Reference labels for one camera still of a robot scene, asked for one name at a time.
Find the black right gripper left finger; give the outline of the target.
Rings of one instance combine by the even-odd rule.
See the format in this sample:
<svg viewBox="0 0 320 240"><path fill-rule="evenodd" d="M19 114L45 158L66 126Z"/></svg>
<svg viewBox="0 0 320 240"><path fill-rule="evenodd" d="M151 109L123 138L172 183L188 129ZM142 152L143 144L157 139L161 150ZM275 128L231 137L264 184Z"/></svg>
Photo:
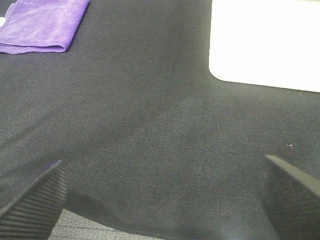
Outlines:
<svg viewBox="0 0 320 240"><path fill-rule="evenodd" d="M0 194L2 240L47 240L67 198L62 161L47 163Z"/></svg>

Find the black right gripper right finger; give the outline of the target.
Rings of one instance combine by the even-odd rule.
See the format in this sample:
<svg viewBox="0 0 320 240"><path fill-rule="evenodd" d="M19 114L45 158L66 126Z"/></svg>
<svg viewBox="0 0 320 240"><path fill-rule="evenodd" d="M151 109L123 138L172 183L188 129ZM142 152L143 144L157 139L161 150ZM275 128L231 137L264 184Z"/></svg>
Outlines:
<svg viewBox="0 0 320 240"><path fill-rule="evenodd" d="M259 198L280 240L320 238L320 181L287 161L266 155Z"/></svg>

